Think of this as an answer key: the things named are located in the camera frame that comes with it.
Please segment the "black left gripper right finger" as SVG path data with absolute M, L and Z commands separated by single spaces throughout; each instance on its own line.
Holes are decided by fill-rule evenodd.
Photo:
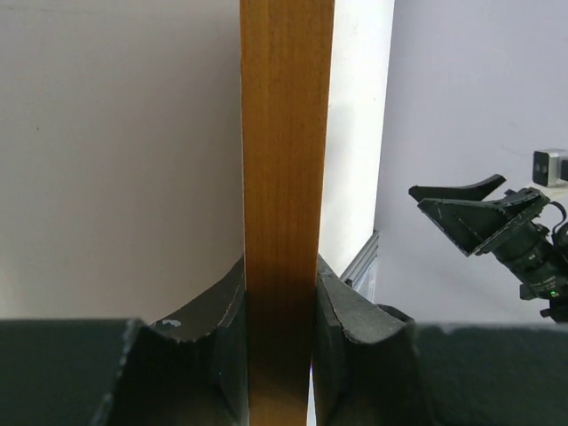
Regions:
M 564 425 L 567 329 L 403 321 L 317 276 L 312 373 L 320 425 Z

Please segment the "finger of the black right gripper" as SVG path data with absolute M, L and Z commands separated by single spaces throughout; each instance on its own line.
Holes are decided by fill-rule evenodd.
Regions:
M 516 196 L 496 201 L 459 201 L 416 197 L 418 208 L 425 213 L 466 256 L 494 253 L 496 257 L 519 257 L 515 237 L 491 241 L 499 230 L 515 215 L 512 205 Z
M 458 200 L 458 201 L 482 201 L 490 193 L 506 182 L 506 178 L 494 174 L 478 183 L 465 186 L 419 186 L 414 185 L 409 190 L 409 195 L 421 202 L 425 199 Z

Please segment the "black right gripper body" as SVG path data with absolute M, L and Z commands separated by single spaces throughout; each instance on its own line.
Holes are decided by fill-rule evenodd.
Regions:
M 542 191 L 526 187 L 517 192 L 508 190 L 500 200 L 482 201 L 484 224 L 480 242 L 473 254 L 494 252 L 499 246 L 524 230 L 550 203 Z

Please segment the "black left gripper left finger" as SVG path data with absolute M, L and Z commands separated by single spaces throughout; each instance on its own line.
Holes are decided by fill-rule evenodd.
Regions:
M 245 425 L 248 410 L 242 263 L 153 324 L 1 324 L 4 425 Z

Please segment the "wooden picture frame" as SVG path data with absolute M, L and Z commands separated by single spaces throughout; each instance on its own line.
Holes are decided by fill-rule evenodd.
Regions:
M 253 425 L 307 420 L 334 12 L 331 1 L 240 6 Z

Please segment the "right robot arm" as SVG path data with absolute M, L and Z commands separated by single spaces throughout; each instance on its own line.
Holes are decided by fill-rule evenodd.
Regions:
M 547 300 L 541 317 L 565 323 L 567 212 L 534 187 L 488 201 L 505 181 L 494 174 L 466 186 L 414 185 L 408 193 L 464 256 L 493 254 L 520 281 L 522 300 Z

